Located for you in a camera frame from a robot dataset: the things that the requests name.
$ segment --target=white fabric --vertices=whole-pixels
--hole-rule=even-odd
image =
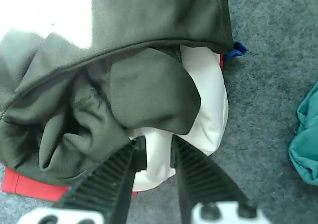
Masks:
[[[220,69],[220,55],[206,47],[181,46],[182,62],[201,96],[201,107],[187,135],[181,137],[205,155],[219,147],[228,118],[228,100]],[[130,138],[146,137],[147,169],[136,173],[133,191],[145,191],[160,185],[175,174],[170,168],[173,133],[155,128],[134,129]]]

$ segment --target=teal cloth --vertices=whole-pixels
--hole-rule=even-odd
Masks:
[[[300,125],[289,156],[301,178],[318,186],[318,82],[298,107],[297,115]]]

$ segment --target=red fabric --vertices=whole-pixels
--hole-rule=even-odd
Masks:
[[[220,55],[220,68],[223,70],[223,55]]]
[[[220,55],[220,68],[223,69],[222,55]],[[1,188],[5,193],[15,193],[54,202],[59,200],[68,190],[68,187],[58,187],[34,181],[12,171],[9,168],[5,169]]]

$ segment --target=gray carpet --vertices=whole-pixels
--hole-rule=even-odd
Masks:
[[[318,223],[318,187],[303,183],[287,156],[297,106],[318,80],[318,0],[229,3],[234,38],[250,52],[225,68],[230,113],[214,159],[273,223]],[[49,205],[4,193],[0,203],[1,224]],[[175,179],[134,197],[127,223],[180,223]]]

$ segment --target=ribbed rubber pad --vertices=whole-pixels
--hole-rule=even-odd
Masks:
[[[126,223],[136,170],[146,168],[146,160],[140,167],[145,149],[145,137],[132,140],[72,186],[53,207],[94,210],[104,215],[106,223]]]
[[[171,164],[176,169],[182,223],[190,223],[197,203],[247,201],[246,195],[224,171],[179,136],[172,139]]]

